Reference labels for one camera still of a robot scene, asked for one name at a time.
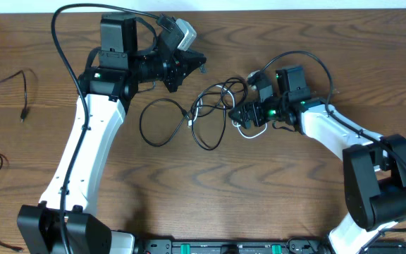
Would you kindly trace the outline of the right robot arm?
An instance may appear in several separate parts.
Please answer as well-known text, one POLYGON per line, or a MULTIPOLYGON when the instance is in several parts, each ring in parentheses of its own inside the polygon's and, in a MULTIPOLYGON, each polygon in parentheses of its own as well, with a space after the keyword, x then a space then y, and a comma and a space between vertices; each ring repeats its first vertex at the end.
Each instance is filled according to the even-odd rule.
POLYGON ((261 71, 247 79, 258 91, 229 117, 243 128, 270 121, 319 141, 343 163, 348 213, 328 235, 319 253, 367 253, 373 242, 406 220, 406 139, 365 130, 337 112, 325 99, 313 97, 301 66, 276 70, 279 92, 261 71))

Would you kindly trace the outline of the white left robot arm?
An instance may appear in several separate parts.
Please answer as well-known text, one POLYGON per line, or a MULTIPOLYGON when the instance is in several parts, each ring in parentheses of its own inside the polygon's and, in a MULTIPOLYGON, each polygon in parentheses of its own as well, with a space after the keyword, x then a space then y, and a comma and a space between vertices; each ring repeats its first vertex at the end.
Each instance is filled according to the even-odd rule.
POLYGON ((135 237, 97 219, 97 199, 111 144, 142 83, 161 81, 175 92, 206 62, 191 50, 195 29, 186 20, 161 15, 152 45, 137 47, 133 11, 101 17, 101 44, 75 78, 78 101, 66 148, 35 206, 23 205, 17 225, 31 253, 134 253, 135 237))

